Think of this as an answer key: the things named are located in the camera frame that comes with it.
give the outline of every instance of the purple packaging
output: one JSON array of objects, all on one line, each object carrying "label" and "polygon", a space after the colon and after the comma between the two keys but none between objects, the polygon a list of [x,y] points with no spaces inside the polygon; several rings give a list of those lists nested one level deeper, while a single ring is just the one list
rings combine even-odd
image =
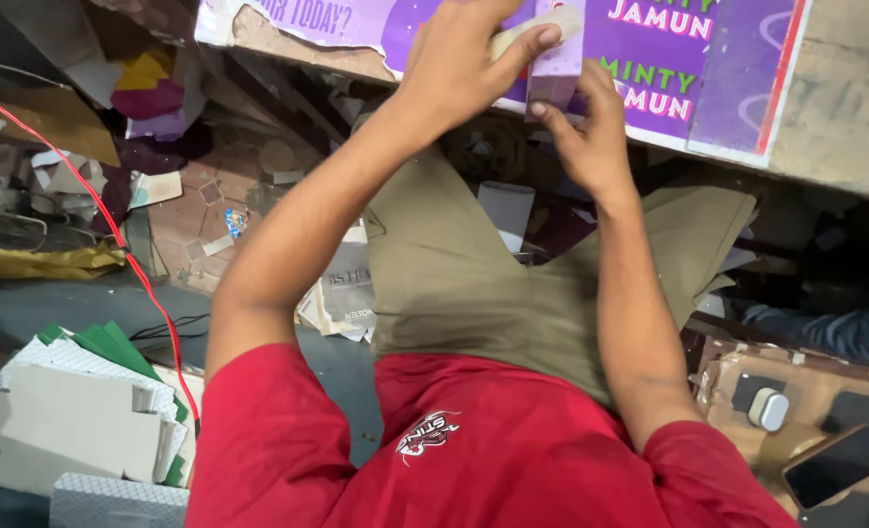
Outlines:
[{"label": "purple packaging", "polygon": [[[585,0],[536,0],[535,16],[558,6],[574,6],[580,13],[579,20],[585,19]],[[526,89],[526,121],[535,121],[528,111],[528,103],[533,101],[551,102],[564,112],[571,96],[578,86],[581,75],[581,61],[584,49],[584,31],[563,42],[556,48],[539,55],[529,66],[529,81]]]}]

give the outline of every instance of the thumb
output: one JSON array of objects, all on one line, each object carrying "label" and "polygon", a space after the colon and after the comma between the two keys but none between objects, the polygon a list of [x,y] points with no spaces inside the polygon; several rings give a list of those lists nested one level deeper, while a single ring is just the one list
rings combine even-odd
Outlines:
[{"label": "thumb", "polygon": [[563,156],[568,156],[569,153],[581,148],[581,135],[568,122],[568,117],[555,105],[547,102],[530,102],[529,112],[552,133],[556,148]]},{"label": "thumb", "polygon": [[526,30],[490,66],[493,78],[507,88],[526,65],[560,41],[561,28],[554,23],[544,23]]}]

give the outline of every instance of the red t-shirt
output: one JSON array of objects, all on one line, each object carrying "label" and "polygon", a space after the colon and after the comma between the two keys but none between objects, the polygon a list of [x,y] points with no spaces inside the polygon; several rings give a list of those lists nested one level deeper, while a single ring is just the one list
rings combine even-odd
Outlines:
[{"label": "red t-shirt", "polygon": [[797,526],[711,426],[643,455],[567,381],[462,355],[375,364],[385,432],[357,471],[344,414],[300,351],[267,345],[204,394],[190,528]]}]

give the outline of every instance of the smartphone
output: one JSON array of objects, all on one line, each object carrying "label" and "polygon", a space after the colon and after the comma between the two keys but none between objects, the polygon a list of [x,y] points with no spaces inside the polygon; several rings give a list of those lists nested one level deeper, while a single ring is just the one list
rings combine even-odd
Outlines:
[{"label": "smartphone", "polygon": [[858,484],[869,477],[869,426],[856,426],[824,440],[789,462],[782,477],[805,509]]}]

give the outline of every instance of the red wire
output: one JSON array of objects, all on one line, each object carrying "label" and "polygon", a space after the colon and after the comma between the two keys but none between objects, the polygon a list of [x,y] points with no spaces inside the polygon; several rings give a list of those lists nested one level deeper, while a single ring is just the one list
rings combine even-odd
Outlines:
[{"label": "red wire", "polygon": [[177,335],[177,329],[174,327],[174,322],[171,320],[171,317],[167,315],[167,312],[164,310],[164,307],[160,305],[158,300],[154,296],[154,290],[151,288],[151,283],[147,279],[147,275],[142,270],[141,266],[138,264],[138,261],[135,260],[134,255],[131,254],[130,251],[125,246],[125,241],[122,238],[121,233],[118,232],[118,225],[112,220],[112,215],[109,214],[109,210],[106,209],[105,204],[102,203],[102,199],[99,198],[99,194],[96,193],[96,190],[89,185],[89,182],[80,175],[79,171],[76,170],[76,167],[73,166],[72,163],[66,158],[66,156],[59,149],[53,146],[52,143],[46,140],[42,135],[40,135],[37,131],[30,128],[29,126],[23,124],[20,119],[15,117],[10,112],[6,111],[0,105],[0,112],[5,114],[6,117],[14,123],[16,123],[22,129],[28,131],[33,134],[36,138],[40,139],[44,145],[49,147],[53,152],[56,152],[57,155],[60,156],[60,159],[66,163],[66,166],[69,167],[69,170],[76,176],[76,179],[86,187],[86,190],[89,192],[89,196],[92,197],[93,200],[96,201],[96,207],[102,212],[102,216],[105,217],[105,221],[109,223],[109,228],[112,229],[112,234],[115,236],[115,242],[118,243],[119,247],[125,249],[125,258],[131,264],[131,268],[135,270],[135,274],[138,275],[138,279],[141,280],[142,285],[145,287],[145,291],[147,292],[147,296],[151,298],[151,302],[154,303],[154,306],[158,307],[160,314],[164,316],[164,321],[167,322],[167,330],[171,333],[171,345],[174,348],[174,365],[177,369],[177,379],[180,380],[180,388],[183,389],[184,394],[187,395],[187,402],[191,405],[191,411],[194,412],[194,420],[196,422],[196,430],[194,431],[196,434],[200,433],[200,413],[197,411],[197,404],[194,401],[194,395],[191,394],[191,390],[187,388],[187,383],[184,381],[183,374],[180,373],[180,336]]}]

